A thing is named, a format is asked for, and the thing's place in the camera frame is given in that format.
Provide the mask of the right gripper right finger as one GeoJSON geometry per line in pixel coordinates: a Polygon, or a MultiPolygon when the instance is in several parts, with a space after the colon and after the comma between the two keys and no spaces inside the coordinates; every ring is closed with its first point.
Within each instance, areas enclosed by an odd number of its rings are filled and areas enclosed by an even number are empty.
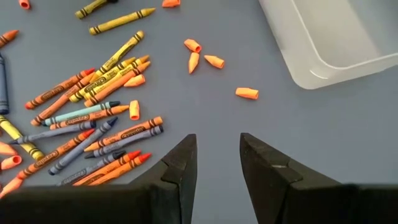
{"type": "Polygon", "coordinates": [[[239,151],[258,224],[398,224],[398,184],[342,184],[249,133],[239,151]]]}

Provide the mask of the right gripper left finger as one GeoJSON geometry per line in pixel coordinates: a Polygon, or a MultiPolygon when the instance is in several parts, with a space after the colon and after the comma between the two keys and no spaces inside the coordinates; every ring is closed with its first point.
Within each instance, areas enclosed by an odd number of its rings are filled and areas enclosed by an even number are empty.
{"type": "Polygon", "coordinates": [[[27,187],[0,199],[0,224],[191,224],[197,137],[128,184],[27,187]]]}

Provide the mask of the grey-blue crayon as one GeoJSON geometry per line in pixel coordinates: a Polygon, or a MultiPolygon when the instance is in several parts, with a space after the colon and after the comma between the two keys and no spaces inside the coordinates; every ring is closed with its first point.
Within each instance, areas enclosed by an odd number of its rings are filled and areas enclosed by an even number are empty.
{"type": "Polygon", "coordinates": [[[126,151],[117,151],[109,156],[104,157],[99,162],[97,162],[93,166],[88,166],[78,172],[70,175],[69,177],[63,179],[61,182],[57,183],[56,186],[67,185],[67,184],[74,184],[78,180],[88,176],[89,174],[93,173],[94,171],[114,162],[115,160],[119,159],[123,155],[125,155],[126,151]]]}
{"type": "Polygon", "coordinates": [[[86,149],[98,138],[100,138],[102,135],[112,129],[118,119],[118,117],[114,117],[105,121],[99,128],[95,129],[95,131],[87,139],[80,143],[76,148],[72,149],[66,156],[61,158],[54,166],[52,166],[48,170],[48,173],[50,175],[55,175],[64,170],[64,168],[69,166],[77,157],[79,157],[84,152],[84,149],[86,149]]]}
{"type": "Polygon", "coordinates": [[[141,140],[141,139],[147,139],[151,138],[152,136],[156,136],[158,134],[161,134],[164,132],[164,128],[162,125],[156,126],[154,128],[151,128],[147,131],[144,131],[142,133],[135,134],[131,137],[128,137],[126,139],[122,139],[118,142],[112,143],[108,146],[102,147],[100,149],[94,150],[92,152],[89,152],[86,156],[85,159],[91,159],[91,158],[96,158],[100,156],[104,156],[105,154],[108,154],[110,152],[113,152],[117,149],[120,149],[124,146],[127,146],[128,144],[141,140]]]}
{"type": "Polygon", "coordinates": [[[84,131],[84,130],[95,128],[95,127],[96,127],[96,121],[86,121],[84,123],[74,124],[74,125],[67,126],[64,128],[44,131],[39,134],[22,136],[13,141],[8,142],[8,144],[25,144],[25,143],[32,142],[32,141],[35,141],[38,139],[50,138],[53,136],[58,136],[61,134],[66,134],[66,133],[74,133],[74,132],[78,132],[78,131],[84,131]]]}

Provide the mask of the red-orange crayon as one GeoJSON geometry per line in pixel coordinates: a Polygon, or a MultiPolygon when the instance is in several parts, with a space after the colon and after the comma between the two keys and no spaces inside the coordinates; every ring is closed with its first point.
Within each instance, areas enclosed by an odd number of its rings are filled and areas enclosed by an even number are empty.
{"type": "Polygon", "coordinates": [[[43,158],[39,159],[37,162],[29,165],[27,168],[24,170],[20,171],[16,177],[18,179],[26,179],[39,171],[41,168],[45,167],[47,164],[51,163],[61,155],[65,154],[66,152],[70,151],[71,149],[75,148],[78,146],[80,143],[82,143],[86,138],[88,138],[95,130],[94,129],[89,129],[88,131],[80,133],[77,137],[69,140],[65,144],[59,146],[56,148],[54,151],[51,153],[47,154],[43,158]]]}
{"type": "Polygon", "coordinates": [[[123,174],[133,170],[135,167],[140,166],[146,160],[148,160],[152,154],[150,152],[145,153],[143,155],[135,157],[133,160],[130,160],[128,163],[122,165],[121,167],[111,171],[110,173],[106,174],[105,176],[95,180],[94,182],[90,183],[89,185],[100,185],[110,180],[117,179],[118,177],[122,176],[123,174]]]}
{"type": "Polygon", "coordinates": [[[42,105],[49,99],[53,98],[55,95],[61,93],[62,91],[72,87],[74,84],[76,84],[78,81],[81,79],[85,78],[88,76],[90,73],[94,72],[94,68],[90,68],[87,70],[82,70],[80,73],[77,73],[76,75],[73,75],[67,80],[64,80],[63,82],[55,85],[51,89],[41,93],[39,96],[36,96],[33,100],[28,101],[25,103],[25,109],[28,110],[33,110],[36,107],[42,105]]]}
{"type": "Polygon", "coordinates": [[[110,164],[108,164],[108,165],[106,165],[106,166],[94,171],[92,174],[90,174],[90,175],[82,178],[81,180],[75,182],[73,184],[73,186],[88,185],[88,184],[100,179],[101,177],[104,177],[105,175],[107,175],[111,171],[113,171],[113,170],[121,167],[122,165],[128,163],[131,159],[134,159],[140,153],[141,153],[141,150],[129,152],[129,153],[123,155],[121,158],[111,162],[110,164]]]}

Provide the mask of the orange crayon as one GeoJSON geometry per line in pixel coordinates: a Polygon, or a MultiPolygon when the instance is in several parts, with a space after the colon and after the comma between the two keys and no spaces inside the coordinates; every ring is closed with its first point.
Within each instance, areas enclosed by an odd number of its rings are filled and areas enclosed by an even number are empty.
{"type": "Polygon", "coordinates": [[[151,64],[150,61],[147,61],[141,65],[138,65],[136,68],[133,68],[130,72],[126,73],[123,75],[121,78],[116,80],[115,82],[112,82],[109,86],[104,88],[102,91],[97,93],[95,96],[92,96],[88,100],[84,102],[84,105],[86,107],[91,107],[93,105],[98,104],[100,101],[102,101],[104,98],[106,98],[108,95],[112,94],[112,92],[116,91],[118,88],[122,87],[128,80],[131,78],[140,75],[149,65],[151,64]]]}
{"type": "Polygon", "coordinates": [[[78,124],[78,123],[82,123],[85,121],[95,121],[97,119],[117,115],[117,114],[122,113],[128,109],[129,109],[128,105],[115,106],[110,109],[101,110],[101,111],[97,111],[97,112],[82,115],[82,116],[77,116],[76,118],[68,119],[68,120],[62,121],[60,123],[51,124],[50,129],[53,130],[53,129],[58,129],[58,128],[64,128],[66,126],[71,126],[73,124],[78,124]]]}
{"type": "Polygon", "coordinates": [[[14,40],[18,33],[19,30],[9,30],[6,33],[0,35],[0,48],[14,40]]]}
{"type": "Polygon", "coordinates": [[[78,81],[75,85],[67,90],[57,101],[55,101],[52,105],[50,105],[46,110],[38,114],[30,123],[33,126],[40,126],[42,121],[45,121],[47,118],[51,117],[55,112],[57,112],[71,97],[74,93],[81,90],[87,84],[89,84],[90,78],[95,74],[94,68],[88,70],[87,76],[78,81]]]}
{"type": "Polygon", "coordinates": [[[143,131],[146,131],[150,128],[154,128],[155,126],[161,125],[163,124],[163,120],[160,116],[157,116],[153,119],[147,120],[143,123],[137,124],[133,127],[130,127],[128,129],[122,130],[116,134],[113,134],[111,136],[105,137],[103,139],[100,139],[99,141],[96,141],[94,143],[92,143],[91,145],[89,145],[88,147],[86,147],[84,149],[84,152],[89,152],[89,151],[94,151],[97,150],[101,147],[110,145],[112,143],[118,142],[122,139],[131,137],[135,134],[141,133],[143,131]]]}

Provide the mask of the teal crayon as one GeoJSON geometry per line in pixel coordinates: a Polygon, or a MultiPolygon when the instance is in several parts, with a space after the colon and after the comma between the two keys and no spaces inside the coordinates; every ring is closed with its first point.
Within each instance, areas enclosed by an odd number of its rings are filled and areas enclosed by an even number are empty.
{"type": "Polygon", "coordinates": [[[74,117],[77,117],[77,116],[87,115],[87,114],[94,113],[94,112],[97,112],[97,111],[110,109],[112,107],[119,106],[120,104],[121,104],[120,101],[108,101],[108,102],[101,103],[101,104],[98,104],[98,105],[95,105],[95,106],[91,106],[91,107],[88,107],[88,108],[84,108],[84,109],[81,109],[81,110],[76,110],[76,111],[72,111],[72,112],[69,112],[69,113],[66,113],[66,114],[61,114],[61,115],[58,115],[58,116],[55,116],[55,117],[47,118],[47,119],[45,119],[44,121],[41,122],[41,125],[50,126],[51,124],[55,124],[55,123],[59,123],[59,122],[62,122],[62,121],[66,121],[68,119],[71,119],[71,118],[74,118],[74,117]]]}

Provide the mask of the yellow-orange crayon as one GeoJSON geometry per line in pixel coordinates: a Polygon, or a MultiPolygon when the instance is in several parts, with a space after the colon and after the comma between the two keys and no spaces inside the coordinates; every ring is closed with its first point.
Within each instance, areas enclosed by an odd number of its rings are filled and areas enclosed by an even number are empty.
{"type": "MultiPolygon", "coordinates": [[[[121,71],[119,71],[116,75],[120,75],[121,77],[123,75],[125,75],[126,73],[130,72],[133,68],[136,68],[138,65],[143,64],[144,62],[147,62],[149,60],[150,56],[149,55],[145,55],[141,58],[136,59],[134,62],[132,62],[131,64],[129,64],[126,68],[122,69],[121,71]]],[[[102,90],[104,88],[105,84],[110,84],[111,80],[107,81],[106,83],[104,83],[103,85],[97,86],[94,89],[92,89],[91,91],[89,91],[84,98],[87,100],[89,98],[91,98],[92,96],[96,95],[100,90],[102,90]]]]}

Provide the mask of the blue crayon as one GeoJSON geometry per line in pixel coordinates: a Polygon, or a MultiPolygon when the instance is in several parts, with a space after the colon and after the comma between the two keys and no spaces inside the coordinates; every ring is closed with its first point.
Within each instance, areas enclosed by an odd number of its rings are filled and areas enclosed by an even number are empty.
{"type": "Polygon", "coordinates": [[[0,54],[0,114],[9,113],[5,61],[0,54]]]}

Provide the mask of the clear plastic bin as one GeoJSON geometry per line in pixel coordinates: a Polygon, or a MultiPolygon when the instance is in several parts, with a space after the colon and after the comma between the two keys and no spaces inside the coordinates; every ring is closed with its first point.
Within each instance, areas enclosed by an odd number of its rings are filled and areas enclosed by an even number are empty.
{"type": "Polygon", "coordinates": [[[301,88],[398,67],[398,0],[258,1],[301,88]]]}

